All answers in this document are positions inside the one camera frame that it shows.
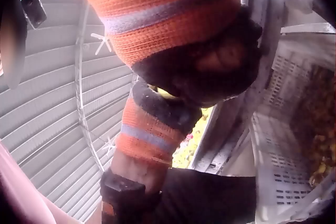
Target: metal roof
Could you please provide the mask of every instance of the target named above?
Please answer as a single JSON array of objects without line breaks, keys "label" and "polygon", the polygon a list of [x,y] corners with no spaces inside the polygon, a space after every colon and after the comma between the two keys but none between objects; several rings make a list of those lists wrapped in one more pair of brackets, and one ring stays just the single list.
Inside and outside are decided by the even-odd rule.
[{"label": "metal roof", "polygon": [[104,26],[86,0],[41,2],[47,20],[29,27],[20,85],[10,90],[0,77],[0,138],[43,195],[85,221],[100,200],[98,164],[110,164],[104,141],[120,130],[133,73],[106,45],[95,55],[101,40],[90,34],[104,35]]}]

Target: pink surface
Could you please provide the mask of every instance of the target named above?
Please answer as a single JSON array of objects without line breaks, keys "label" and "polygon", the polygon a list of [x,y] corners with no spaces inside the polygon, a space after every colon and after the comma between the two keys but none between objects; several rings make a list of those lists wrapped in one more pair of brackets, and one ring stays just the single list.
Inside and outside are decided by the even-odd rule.
[{"label": "pink surface", "polygon": [[8,203],[22,216],[24,223],[79,223],[37,191],[7,149],[1,144],[1,139],[0,181]]}]

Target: perforated crate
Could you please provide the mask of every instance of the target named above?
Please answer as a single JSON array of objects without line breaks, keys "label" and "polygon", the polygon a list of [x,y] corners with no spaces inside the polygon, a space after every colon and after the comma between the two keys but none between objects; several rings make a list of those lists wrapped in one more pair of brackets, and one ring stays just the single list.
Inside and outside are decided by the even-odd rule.
[{"label": "perforated crate", "polygon": [[318,62],[284,55],[274,60],[269,88],[250,125],[257,168],[256,223],[287,223],[318,215],[335,191],[335,169],[311,189],[308,162],[289,127],[312,63]]}]

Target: wrist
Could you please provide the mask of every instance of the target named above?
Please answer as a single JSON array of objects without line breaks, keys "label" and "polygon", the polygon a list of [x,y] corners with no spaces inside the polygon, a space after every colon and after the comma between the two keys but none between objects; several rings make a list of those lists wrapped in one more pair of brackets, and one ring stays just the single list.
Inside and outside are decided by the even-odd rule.
[{"label": "wrist", "polygon": [[150,165],[116,149],[110,166],[114,174],[145,185],[147,194],[161,190],[168,166]]}]

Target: fruit pile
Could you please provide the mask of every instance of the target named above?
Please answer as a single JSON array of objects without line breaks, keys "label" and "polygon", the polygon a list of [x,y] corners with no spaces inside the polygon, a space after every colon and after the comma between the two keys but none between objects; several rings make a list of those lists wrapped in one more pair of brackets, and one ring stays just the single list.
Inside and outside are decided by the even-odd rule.
[{"label": "fruit pile", "polygon": [[197,146],[203,136],[205,127],[209,122],[213,107],[203,108],[203,116],[198,120],[192,133],[187,135],[186,139],[180,144],[180,147],[173,154],[173,167],[188,168]]},{"label": "fruit pile", "polygon": [[335,73],[313,66],[291,128],[310,161],[309,183],[317,186],[335,167]]}]

